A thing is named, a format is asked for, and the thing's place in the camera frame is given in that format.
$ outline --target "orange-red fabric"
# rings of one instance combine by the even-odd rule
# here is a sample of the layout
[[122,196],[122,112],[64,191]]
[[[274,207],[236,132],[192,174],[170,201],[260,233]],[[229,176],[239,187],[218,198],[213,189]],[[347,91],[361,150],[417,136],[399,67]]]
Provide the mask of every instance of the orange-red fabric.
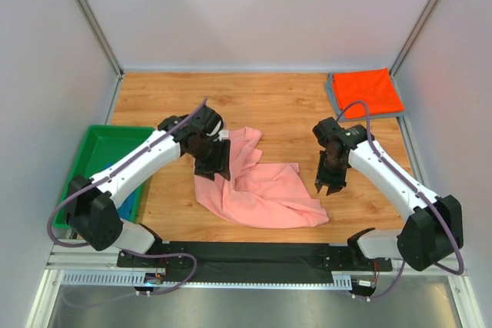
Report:
[[[333,74],[333,92],[341,110],[356,100],[364,100],[371,115],[396,113],[405,109],[394,90],[387,68],[335,73]],[[364,107],[360,104],[354,105],[345,113],[347,119],[364,116]]]

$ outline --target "green plastic container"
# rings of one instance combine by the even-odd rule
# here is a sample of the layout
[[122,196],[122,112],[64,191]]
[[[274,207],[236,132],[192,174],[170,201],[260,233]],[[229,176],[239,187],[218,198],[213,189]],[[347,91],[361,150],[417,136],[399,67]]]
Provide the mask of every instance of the green plastic container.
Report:
[[[103,171],[108,167],[108,164],[115,164],[143,143],[153,131],[154,128],[152,127],[90,126],[85,134],[81,147],[78,149],[77,159],[71,168],[70,176],[68,177],[60,202],[67,197],[68,183],[73,177],[81,174],[86,178],[90,178],[93,174]],[[144,186],[145,183],[141,184],[135,190],[134,203],[129,219],[131,222],[135,222],[135,218],[137,217]],[[65,223],[64,209],[56,214],[53,220],[53,227],[61,229],[70,228]]]

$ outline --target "white wall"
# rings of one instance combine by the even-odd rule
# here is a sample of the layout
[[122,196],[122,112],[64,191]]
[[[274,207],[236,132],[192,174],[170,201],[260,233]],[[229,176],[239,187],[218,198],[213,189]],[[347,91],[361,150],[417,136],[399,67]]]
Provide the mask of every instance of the white wall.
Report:
[[397,84],[430,184],[462,203],[466,268],[492,326],[490,0],[442,0]]
[[115,75],[73,0],[0,0],[0,304],[24,326],[52,242],[46,220]]
[[128,69],[389,67],[427,0],[89,0]]

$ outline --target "pink towel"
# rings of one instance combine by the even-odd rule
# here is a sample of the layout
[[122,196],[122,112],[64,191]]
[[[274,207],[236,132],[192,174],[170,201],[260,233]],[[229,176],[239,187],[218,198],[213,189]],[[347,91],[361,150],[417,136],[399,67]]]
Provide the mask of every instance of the pink towel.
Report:
[[298,176],[299,164],[258,164],[263,134],[253,128],[230,131],[231,180],[194,176],[197,201],[230,222],[258,228],[314,227],[328,222],[320,201],[311,199]]

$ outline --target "wooden tabletop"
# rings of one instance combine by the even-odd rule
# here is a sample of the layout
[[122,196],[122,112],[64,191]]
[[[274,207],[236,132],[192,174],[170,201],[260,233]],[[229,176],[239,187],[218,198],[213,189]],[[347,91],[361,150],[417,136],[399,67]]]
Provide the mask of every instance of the wooden tabletop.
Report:
[[[227,124],[263,131],[261,163],[298,162],[312,197],[330,221],[318,227],[267,230],[216,217],[194,198],[193,159],[185,155],[154,174],[138,221],[164,240],[338,243],[360,230],[401,228],[402,220],[379,190],[356,170],[347,187],[317,194],[314,178],[321,149],[311,130],[334,116],[324,93],[326,74],[127,73],[112,124],[156,127],[164,118],[193,111],[204,97]],[[355,123],[342,124],[349,126]],[[372,121],[372,133],[405,170],[410,165],[396,119]]]

